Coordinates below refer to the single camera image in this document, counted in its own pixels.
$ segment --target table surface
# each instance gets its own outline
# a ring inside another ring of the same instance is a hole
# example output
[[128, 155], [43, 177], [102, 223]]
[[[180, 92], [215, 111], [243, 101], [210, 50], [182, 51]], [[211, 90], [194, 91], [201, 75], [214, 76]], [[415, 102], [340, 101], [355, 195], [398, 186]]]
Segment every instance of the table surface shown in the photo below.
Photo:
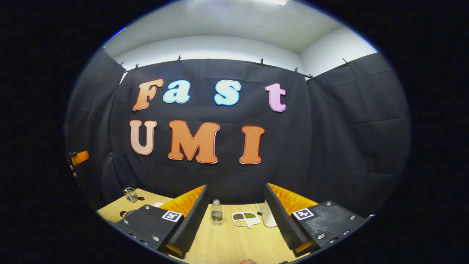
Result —
[[[172, 198], [142, 189], [137, 189], [136, 192], [139, 197], [144, 197], [145, 200], [131, 203], [123, 196], [98, 210], [98, 214], [115, 223], [122, 219], [119, 215], [121, 211], [128, 212], [145, 204], [154, 205], [157, 202], [166, 203], [172, 200]], [[264, 204], [258, 203], [257, 205], [262, 210]], [[252, 259], [257, 264], [278, 264], [301, 258], [295, 257], [293, 252], [288, 249], [278, 227], [264, 225], [262, 216], [256, 214], [260, 218], [260, 223], [253, 225], [252, 228], [234, 225], [231, 214], [244, 211], [257, 213], [255, 204], [222, 204], [221, 206], [223, 220], [221, 225], [215, 226], [211, 223], [210, 204], [207, 205], [192, 247], [182, 261], [190, 264], [239, 264], [244, 259]]]

